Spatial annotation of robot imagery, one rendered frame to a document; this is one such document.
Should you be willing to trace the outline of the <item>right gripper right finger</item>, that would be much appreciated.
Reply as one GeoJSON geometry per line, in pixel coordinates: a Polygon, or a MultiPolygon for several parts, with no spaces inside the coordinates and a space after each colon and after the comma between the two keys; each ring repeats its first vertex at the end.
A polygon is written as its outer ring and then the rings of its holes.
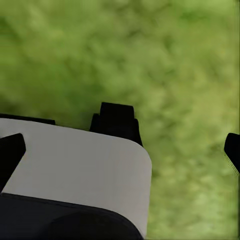
{"type": "Polygon", "coordinates": [[[225,140],[224,152],[240,173],[240,135],[228,133],[225,140]]]}

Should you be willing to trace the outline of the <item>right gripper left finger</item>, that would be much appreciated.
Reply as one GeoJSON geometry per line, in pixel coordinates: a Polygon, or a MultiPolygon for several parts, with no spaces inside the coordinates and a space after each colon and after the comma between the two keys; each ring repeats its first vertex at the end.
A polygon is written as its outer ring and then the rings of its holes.
{"type": "Polygon", "coordinates": [[[25,153],[22,133],[0,138],[0,194],[25,153]]]}

